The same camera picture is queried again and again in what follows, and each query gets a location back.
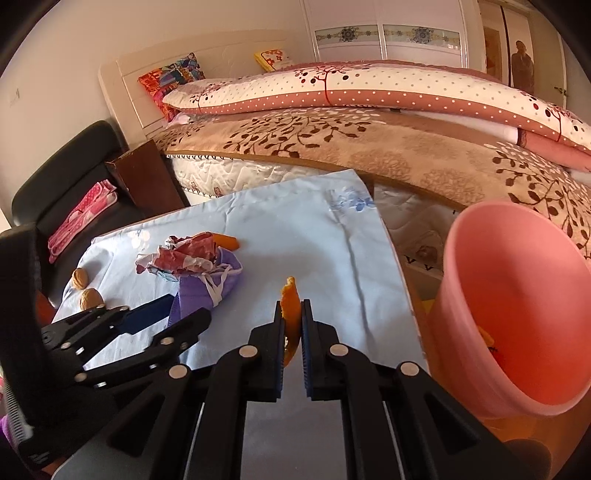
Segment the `orange peel piece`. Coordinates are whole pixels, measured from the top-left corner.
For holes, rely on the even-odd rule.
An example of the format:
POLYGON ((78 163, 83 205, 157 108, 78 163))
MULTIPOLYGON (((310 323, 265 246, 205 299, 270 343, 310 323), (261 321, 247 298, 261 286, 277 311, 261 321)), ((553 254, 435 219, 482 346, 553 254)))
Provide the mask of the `orange peel piece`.
POLYGON ((301 338, 301 300, 294 277, 288 277, 286 285, 281 288, 280 310, 284 321, 284 336, 286 336, 283 366, 287 367, 297 353, 301 338))

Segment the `walnut near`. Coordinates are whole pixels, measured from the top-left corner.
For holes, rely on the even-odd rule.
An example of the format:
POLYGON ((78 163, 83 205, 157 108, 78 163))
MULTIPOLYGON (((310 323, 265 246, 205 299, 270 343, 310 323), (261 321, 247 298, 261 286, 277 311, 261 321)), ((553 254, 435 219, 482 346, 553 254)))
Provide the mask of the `walnut near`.
POLYGON ((84 289, 79 296, 79 308, 81 311, 100 307, 104 304, 101 294, 94 288, 84 289))

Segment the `walnut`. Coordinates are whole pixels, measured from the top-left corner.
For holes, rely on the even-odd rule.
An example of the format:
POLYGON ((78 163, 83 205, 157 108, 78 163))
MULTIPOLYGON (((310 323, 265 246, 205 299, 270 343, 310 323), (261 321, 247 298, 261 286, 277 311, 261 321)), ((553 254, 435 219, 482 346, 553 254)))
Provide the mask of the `walnut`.
POLYGON ((89 284, 88 273, 83 268, 76 268, 71 275, 71 282, 75 289, 84 290, 89 284))
POLYGON ((101 294, 94 288, 84 289, 79 296, 79 308, 81 311, 100 307, 104 304, 101 294))

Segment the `walnut far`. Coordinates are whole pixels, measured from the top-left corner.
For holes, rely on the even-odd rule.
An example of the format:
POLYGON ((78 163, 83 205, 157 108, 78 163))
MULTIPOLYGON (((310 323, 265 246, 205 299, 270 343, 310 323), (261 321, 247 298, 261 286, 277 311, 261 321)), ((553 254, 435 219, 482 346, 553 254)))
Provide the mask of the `walnut far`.
POLYGON ((88 273, 83 268, 76 268, 71 275, 71 282, 75 289, 84 290, 89 284, 88 273))

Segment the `crumpled red white wrapper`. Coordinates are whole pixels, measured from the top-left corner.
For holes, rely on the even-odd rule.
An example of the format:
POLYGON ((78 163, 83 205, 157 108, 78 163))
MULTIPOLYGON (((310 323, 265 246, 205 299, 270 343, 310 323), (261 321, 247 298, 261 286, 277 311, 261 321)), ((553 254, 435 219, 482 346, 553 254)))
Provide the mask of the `crumpled red white wrapper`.
POLYGON ((140 254, 135 260, 137 274, 150 273, 169 281, 212 273, 217 267, 221 235, 202 232, 189 237, 170 236, 155 253, 140 254))

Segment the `light blue tablecloth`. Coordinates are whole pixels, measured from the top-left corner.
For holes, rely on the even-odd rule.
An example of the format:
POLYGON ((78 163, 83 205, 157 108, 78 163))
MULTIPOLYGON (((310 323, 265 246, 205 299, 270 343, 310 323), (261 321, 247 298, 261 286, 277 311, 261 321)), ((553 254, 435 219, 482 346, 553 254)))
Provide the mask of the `light blue tablecloth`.
MULTIPOLYGON (((353 171, 240 191, 96 238, 79 260, 109 306, 136 307, 175 283, 137 274, 138 255, 169 236, 204 231, 238 239, 242 277, 212 313, 211 326, 181 357, 197 369, 245 344, 270 322, 288 277, 311 301, 315 320, 370 360, 425 363, 407 285, 376 204, 353 171)), ((294 358, 273 404, 247 407, 242 454, 245 479, 342 479, 345 445, 339 404, 314 402, 294 358)))

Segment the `orange peel behind wrappers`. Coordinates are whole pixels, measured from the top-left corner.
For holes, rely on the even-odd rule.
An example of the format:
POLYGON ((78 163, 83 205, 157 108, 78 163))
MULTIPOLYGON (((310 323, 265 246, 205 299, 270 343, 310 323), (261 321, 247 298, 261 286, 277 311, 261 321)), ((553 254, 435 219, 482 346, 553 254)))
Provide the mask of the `orange peel behind wrappers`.
POLYGON ((211 237, 216 247, 223 248, 228 251, 235 251, 240 247, 239 241, 235 237, 218 233, 212 233, 211 237))

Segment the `pink folded cloth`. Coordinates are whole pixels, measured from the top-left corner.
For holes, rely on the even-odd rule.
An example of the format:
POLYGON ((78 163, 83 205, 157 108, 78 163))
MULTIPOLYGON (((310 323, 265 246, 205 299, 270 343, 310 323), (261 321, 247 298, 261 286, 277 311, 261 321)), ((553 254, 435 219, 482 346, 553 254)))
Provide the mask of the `pink folded cloth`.
POLYGON ((116 202, 116 187, 107 179, 96 182, 49 237, 49 263, 53 264, 79 233, 116 202))

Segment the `black leather chair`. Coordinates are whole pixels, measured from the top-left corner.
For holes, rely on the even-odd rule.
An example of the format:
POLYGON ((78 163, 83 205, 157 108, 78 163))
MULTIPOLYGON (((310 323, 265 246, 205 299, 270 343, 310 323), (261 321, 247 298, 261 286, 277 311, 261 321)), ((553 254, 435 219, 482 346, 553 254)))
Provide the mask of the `black leather chair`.
POLYGON ((12 200, 16 226, 33 223, 39 231, 42 293, 57 307, 66 284, 93 238, 145 218, 121 188, 117 201, 77 234, 54 262, 48 260, 49 237, 65 221, 90 188, 101 180, 117 181, 106 163, 123 154, 113 127, 97 121, 66 143, 34 172, 12 200))

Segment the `dark wooden nightstand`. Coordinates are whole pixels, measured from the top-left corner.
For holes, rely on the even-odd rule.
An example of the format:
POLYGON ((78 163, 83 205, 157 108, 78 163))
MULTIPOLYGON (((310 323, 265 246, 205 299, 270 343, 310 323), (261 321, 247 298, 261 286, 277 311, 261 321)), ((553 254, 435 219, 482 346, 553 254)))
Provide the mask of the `dark wooden nightstand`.
POLYGON ((105 165, 146 217, 163 215, 188 205, 153 140, 142 143, 105 165))

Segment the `pink plastic basin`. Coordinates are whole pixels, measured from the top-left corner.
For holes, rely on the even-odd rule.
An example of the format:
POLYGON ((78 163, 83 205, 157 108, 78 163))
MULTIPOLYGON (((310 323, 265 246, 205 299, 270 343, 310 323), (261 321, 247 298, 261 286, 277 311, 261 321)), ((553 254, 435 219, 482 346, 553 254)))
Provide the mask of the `pink plastic basin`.
POLYGON ((590 388, 590 267, 541 214, 508 201, 452 225, 429 323, 452 394, 484 418, 553 417, 590 388))

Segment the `brown leaf pattern blanket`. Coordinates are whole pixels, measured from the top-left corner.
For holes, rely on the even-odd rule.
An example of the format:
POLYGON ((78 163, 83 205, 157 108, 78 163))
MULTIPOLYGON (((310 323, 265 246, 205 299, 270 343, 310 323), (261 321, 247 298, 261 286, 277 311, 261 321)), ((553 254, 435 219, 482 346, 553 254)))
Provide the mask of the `brown leaf pattern blanket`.
POLYGON ((177 162, 212 156, 354 169, 450 206, 511 201, 550 220, 590 256, 589 187, 537 153, 463 125, 391 110, 287 109, 197 115, 153 140, 177 162))

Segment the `yellow red pillow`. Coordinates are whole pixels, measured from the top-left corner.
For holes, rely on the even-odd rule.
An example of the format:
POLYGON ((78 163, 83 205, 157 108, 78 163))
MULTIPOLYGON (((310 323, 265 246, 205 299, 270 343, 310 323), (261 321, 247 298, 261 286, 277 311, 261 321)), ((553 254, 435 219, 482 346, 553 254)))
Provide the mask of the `yellow red pillow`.
POLYGON ((254 59, 264 72, 280 71, 294 66, 294 61, 283 49, 269 49, 256 52, 254 59))

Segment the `polka dot folded quilt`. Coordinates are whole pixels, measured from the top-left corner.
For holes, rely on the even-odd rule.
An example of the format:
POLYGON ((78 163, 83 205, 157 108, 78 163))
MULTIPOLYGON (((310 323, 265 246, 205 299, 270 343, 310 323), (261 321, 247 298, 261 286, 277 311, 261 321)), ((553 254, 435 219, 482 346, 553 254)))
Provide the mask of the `polka dot folded quilt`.
POLYGON ((318 62, 235 79, 193 81, 162 102, 193 114, 362 107, 473 118, 516 130, 527 149, 590 169, 590 126, 571 112, 476 71, 393 60, 318 62))

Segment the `white wardrobe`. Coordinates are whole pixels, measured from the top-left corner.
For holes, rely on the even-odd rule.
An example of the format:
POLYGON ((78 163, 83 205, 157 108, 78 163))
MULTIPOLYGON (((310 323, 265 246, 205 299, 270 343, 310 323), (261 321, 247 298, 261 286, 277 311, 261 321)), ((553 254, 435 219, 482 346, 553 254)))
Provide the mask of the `white wardrobe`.
POLYGON ((315 58, 399 60, 484 72, 477 1, 304 1, 315 58))

